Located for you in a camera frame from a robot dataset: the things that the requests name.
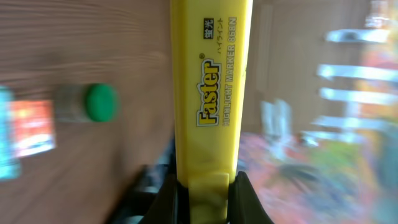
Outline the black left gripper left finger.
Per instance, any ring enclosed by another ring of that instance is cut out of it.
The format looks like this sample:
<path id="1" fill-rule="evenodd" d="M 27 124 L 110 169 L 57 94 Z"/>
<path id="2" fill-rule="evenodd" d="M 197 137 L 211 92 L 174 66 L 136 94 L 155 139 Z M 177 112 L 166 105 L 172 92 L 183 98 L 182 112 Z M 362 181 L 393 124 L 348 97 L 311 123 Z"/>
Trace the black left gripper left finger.
<path id="1" fill-rule="evenodd" d="M 188 224 L 188 189 L 169 174 L 139 224 Z"/>

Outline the yellow highlighter marker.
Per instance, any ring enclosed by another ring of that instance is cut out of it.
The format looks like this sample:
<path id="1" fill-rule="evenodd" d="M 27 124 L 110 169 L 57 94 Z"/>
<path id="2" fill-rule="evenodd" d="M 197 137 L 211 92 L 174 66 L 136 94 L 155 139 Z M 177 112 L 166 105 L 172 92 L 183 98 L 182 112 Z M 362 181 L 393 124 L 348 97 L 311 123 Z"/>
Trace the yellow highlighter marker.
<path id="1" fill-rule="evenodd" d="M 253 2 L 170 3 L 180 223 L 226 223 L 236 177 Z"/>

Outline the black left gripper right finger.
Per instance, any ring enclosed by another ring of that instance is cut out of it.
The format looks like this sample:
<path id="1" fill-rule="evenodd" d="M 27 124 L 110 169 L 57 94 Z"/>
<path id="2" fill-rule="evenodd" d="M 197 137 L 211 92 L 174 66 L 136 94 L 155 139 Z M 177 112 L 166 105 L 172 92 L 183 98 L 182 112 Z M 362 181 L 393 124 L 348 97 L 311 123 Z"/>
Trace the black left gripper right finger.
<path id="1" fill-rule="evenodd" d="M 229 185 L 228 221 L 230 224 L 274 224 L 243 171 L 239 171 Z"/>

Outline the mint green tissue packet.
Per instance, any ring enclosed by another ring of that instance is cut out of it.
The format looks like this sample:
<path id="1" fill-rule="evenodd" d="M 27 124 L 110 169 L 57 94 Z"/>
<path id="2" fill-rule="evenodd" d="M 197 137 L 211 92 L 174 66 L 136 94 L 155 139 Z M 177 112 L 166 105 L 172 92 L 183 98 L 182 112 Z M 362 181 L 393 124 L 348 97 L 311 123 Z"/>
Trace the mint green tissue packet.
<path id="1" fill-rule="evenodd" d="M 12 92 L 1 86 L 1 182 L 16 179 L 21 173 L 19 160 L 14 154 L 12 100 Z"/>

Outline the orange snack packet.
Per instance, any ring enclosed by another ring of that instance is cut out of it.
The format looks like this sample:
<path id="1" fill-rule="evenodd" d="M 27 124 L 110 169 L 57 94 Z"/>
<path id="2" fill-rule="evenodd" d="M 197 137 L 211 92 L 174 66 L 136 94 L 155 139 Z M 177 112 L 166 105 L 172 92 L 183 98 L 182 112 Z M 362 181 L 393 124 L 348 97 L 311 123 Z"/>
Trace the orange snack packet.
<path id="1" fill-rule="evenodd" d="M 33 156 L 56 148 L 52 101 L 13 101 L 11 108 L 16 157 Z"/>

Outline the green lid jar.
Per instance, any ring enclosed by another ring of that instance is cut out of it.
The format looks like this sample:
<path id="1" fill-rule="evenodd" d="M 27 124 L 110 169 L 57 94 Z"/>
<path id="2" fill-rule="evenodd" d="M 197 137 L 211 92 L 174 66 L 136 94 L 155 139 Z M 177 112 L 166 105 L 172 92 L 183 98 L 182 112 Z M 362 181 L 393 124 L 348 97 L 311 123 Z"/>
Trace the green lid jar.
<path id="1" fill-rule="evenodd" d="M 103 123 L 119 111 L 117 91 L 109 84 L 67 84 L 59 87 L 54 98 L 55 117 L 60 121 Z"/>

